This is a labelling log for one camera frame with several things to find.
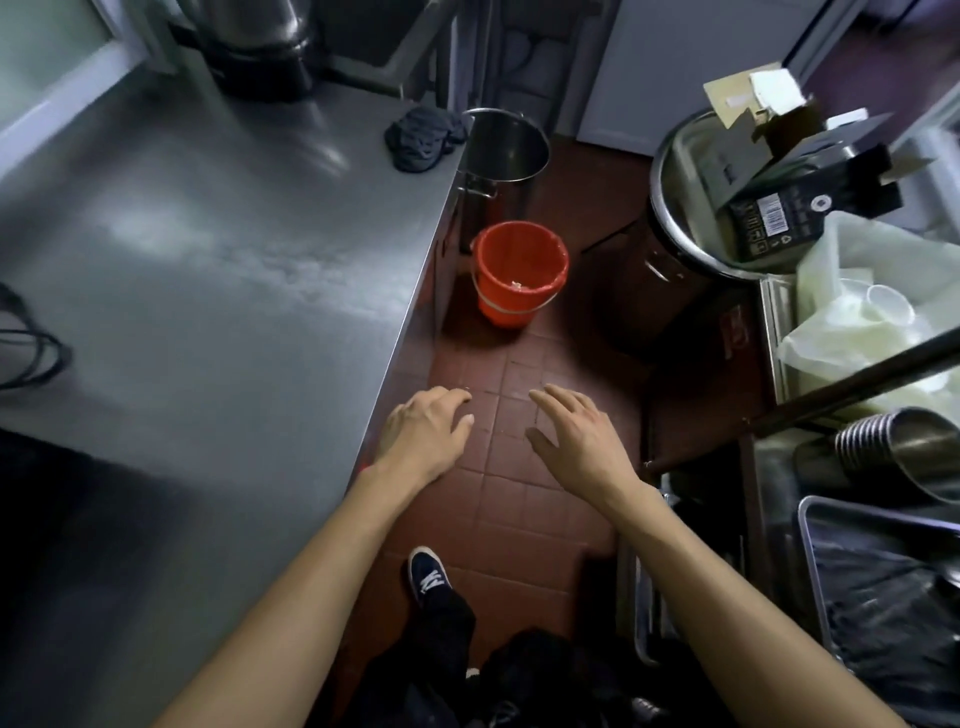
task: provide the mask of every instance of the gray cloth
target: gray cloth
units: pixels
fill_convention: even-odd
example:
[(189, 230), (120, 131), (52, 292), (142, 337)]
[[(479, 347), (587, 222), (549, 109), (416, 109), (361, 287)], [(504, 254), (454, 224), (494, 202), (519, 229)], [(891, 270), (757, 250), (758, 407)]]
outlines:
[(401, 172), (426, 172), (467, 140), (467, 128), (460, 114), (416, 107), (391, 124), (383, 138), (394, 167)]

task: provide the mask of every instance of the person's left hand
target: person's left hand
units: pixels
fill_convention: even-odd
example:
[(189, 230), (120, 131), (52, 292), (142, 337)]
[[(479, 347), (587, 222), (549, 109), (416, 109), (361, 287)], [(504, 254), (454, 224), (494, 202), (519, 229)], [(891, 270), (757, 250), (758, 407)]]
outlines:
[(411, 475), (417, 489), (446, 473), (464, 454), (473, 415), (453, 428), (457, 408), (472, 399), (463, 389), (434, 387), (417, 392), (387, 418), (374, 462)]

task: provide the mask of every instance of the person's left arm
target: person's left arm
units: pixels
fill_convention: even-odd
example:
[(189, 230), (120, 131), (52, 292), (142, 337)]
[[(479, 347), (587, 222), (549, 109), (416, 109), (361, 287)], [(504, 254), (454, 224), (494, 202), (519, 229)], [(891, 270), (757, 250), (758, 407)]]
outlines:
[(452, 425), (469, 399), (435, 387), (391, 413), (374, 464), (154, 728), (302, 726), (391, 526), (463, 454), (473, 417)]

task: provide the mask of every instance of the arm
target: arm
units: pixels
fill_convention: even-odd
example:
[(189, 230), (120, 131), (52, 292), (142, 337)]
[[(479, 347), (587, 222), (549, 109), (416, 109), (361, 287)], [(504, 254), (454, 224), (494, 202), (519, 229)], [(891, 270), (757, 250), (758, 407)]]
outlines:
[(742, 725), (904, 726), (637, 478), (610, 418), (590, 398), (553, 385), (531, 398), (553, 420), (558, 438), (555, 446), (528, 430), (537, 455), (631, 543)]
[(469, 399), (436, 387), (394, 410), (374, 464), (154, 728), (303, 725), (391, 526), (463, 454), (473, 416), (450, 429)]

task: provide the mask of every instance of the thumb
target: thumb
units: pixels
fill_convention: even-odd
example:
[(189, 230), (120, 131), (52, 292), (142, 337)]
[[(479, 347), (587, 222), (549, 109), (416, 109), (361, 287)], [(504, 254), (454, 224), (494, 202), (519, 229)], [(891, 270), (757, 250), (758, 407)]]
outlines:
[(460, 422), (457, 423), (456, 428), (453, 430), (453, 444), (460, 454), (463, 454), (464, 448), (467, 446), (467, 438), (473, 429), (474, 419), (473, 415), (464, 415), (460, 418)]
[(557, 446), (550, 442), (550, 438), (544, 435), (535, 427), (529, 427), (526, 431), (527, 440), (533, 446), (534, 452), (538, 455), (547, 470), (553, 472), (553, 464), (557, 459)]

